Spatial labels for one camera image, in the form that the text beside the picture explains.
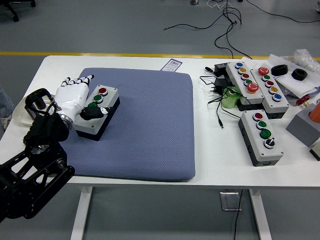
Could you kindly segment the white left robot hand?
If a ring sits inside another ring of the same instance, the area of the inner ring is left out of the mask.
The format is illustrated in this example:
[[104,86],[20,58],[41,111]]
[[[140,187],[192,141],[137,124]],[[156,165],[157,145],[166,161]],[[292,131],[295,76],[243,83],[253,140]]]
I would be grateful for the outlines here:
[[62,82],[54,96],[55,102],[60,108],[57,112],[62,119],[73,124],[78,115],[88,121],[100,119],[113,111],[112,107],[86,106],[89,85],[93,78],[93,75],[76,79],[67,77]]

